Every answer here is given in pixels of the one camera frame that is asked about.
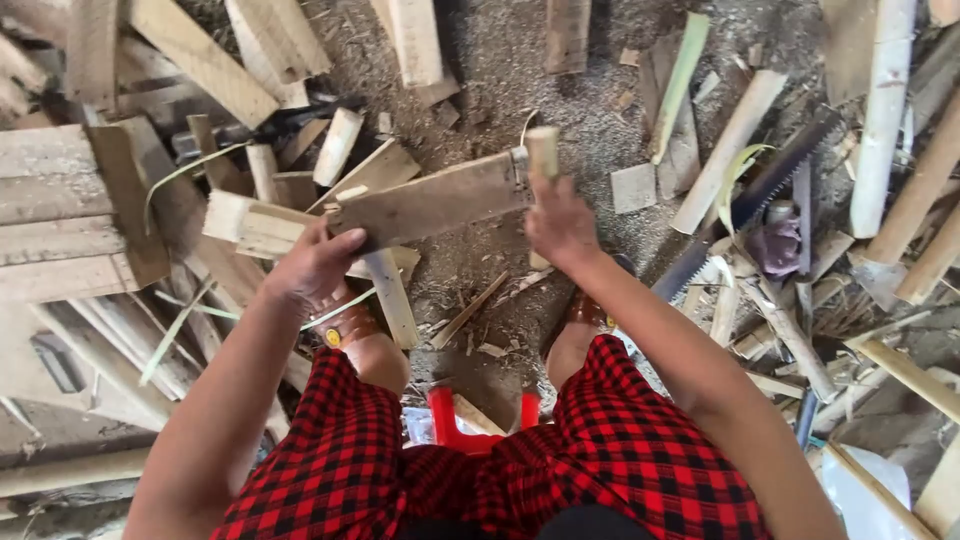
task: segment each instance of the saw blade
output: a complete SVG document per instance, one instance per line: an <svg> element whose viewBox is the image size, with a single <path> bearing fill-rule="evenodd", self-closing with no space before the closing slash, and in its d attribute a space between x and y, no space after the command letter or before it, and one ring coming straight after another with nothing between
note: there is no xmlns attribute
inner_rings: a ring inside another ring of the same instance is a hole
<svg viewBox="0 0 960 540"><path fill-rule="evenodd" d="M843 118L839 112L821 106L813 121L794 135L786 147L763 169L760 176L732 202L733 229L739 231L763 212L770 201L790 182L801 165L808 161L829 134L842 124ZM726 236L727 230L719 219L709 227L704 227L693 244L657 280L653 286L654 293L663 300L672 302L707 264L710 246Z"/></svg>

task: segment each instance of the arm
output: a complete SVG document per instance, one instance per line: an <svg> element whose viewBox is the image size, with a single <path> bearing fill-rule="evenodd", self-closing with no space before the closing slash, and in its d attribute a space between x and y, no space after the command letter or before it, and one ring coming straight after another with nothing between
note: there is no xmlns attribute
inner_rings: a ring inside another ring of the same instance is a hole
<svg viewBox="0 0 960 540"><path fill-rule="evenodd" d="M677 405L754 490L779 540L841 539L844 530L790 428L733 358L679 311L601 252L593 214L569 178L531 179L537 205L526 231L620 325Z"/></svg>
<svg viewBox="0 0 960 540"><path fill-rule="evenodd" d="M286 358L311 309L343 280L366 238L307 228L157 436L125 538L207 538L253 465Z"/></svg>

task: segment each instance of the red plaid pants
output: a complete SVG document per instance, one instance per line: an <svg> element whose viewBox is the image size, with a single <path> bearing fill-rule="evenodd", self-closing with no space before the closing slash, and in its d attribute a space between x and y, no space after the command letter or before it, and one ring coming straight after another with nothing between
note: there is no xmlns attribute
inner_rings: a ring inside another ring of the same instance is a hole
<svg viewBox="0 0 960 540"><path fill-rule="evenodd" d="M319 351L290 434L212 538L383 539L421 519L533 538L586 504L658 539L770 537L743 477L610 335L564 385L555 424L511 435L489 456L402 450L399 417L394 394L360 382L343 353Z"/></svg>

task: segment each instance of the brown sandal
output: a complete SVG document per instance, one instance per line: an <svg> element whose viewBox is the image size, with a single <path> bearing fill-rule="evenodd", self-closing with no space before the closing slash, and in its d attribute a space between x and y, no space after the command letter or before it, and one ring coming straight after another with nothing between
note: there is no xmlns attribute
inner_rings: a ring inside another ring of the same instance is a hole
<svg viewBox="0 0 960 540"><path fill-rule="evenodd" d="M629 272L631 276L636 277L636 267L630 258L623 254L615 254L613 255L613 260ZM573 290L573 294L570 297L570 301L566 304L564 311L564 316L557 321L557 325L547 336L543 347L540 349L540 358L543 360L543 363L546 363L546 357L550 353L550 349L553 348L554 342L557 341L557 337L560 336L560 332L564 331L564 327L566 327L567 324L581 323L591 325L599 331L611 331L616 326L611 317L607 315L607 312L580 287L576 287Z"/></svg>
<svg viewBox="0 0 960 540"><path fill-rule="evenodd" d="M356 297L356 293L347 287L347 294L339 300L333 301L323 312L317 314L317 318L349 304ZM370 310L363 304L345 309L332 319L314 327L313 331L324 341L327 347L341 350L364 337L385 333L376 323L376 319L373 318Z"/></svg>

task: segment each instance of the red plastic stool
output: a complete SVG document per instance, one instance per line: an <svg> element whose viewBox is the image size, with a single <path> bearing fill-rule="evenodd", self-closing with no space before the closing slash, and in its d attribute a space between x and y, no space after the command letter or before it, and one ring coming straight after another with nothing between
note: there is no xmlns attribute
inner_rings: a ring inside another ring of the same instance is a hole
<svg viewBox="0 0 960 540"><path fill-rule="evenodd" d="M457 417L453 411L453 391L438 386L427 394L427 404L433 416L433 428L437 435L437 444L467 455L489 455L494 444L500 442L502 435L466 435L457 428ZM539 423L540 396L524 393L520 404L520 428L526 430Z"/></svg>

